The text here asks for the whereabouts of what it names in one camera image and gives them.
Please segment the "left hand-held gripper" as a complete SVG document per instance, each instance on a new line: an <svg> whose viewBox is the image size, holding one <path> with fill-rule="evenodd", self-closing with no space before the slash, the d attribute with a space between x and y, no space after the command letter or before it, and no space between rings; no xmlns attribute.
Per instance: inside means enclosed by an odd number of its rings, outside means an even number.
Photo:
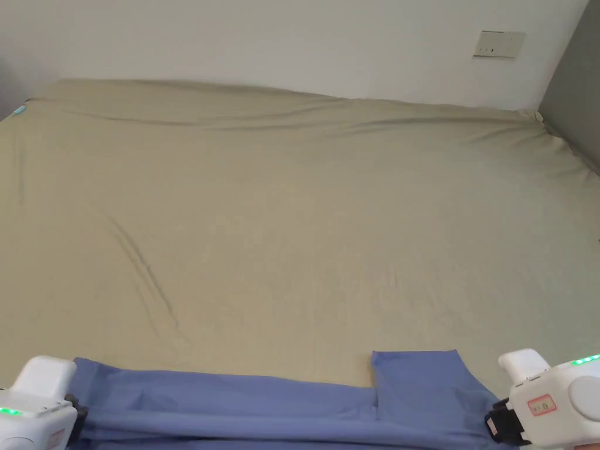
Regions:
<svg viewBox="0 0 600 450"><path fill-rule="evenodd" d="M1 389L1 449L68 449L79 440L88 410L68 394L74 361L29 359Z"/></svg>

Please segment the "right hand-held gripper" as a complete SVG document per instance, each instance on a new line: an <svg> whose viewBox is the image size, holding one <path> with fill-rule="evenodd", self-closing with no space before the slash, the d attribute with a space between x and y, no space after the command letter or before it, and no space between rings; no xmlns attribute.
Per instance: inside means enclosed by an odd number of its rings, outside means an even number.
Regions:
<svg viewBox="0 0 600 450"><path fill-rule="evenodd" d="M522 349L498 364L512 385L485 415L495 442L540 449L599 443L598 354L550 366L539 352Z"/></svg>

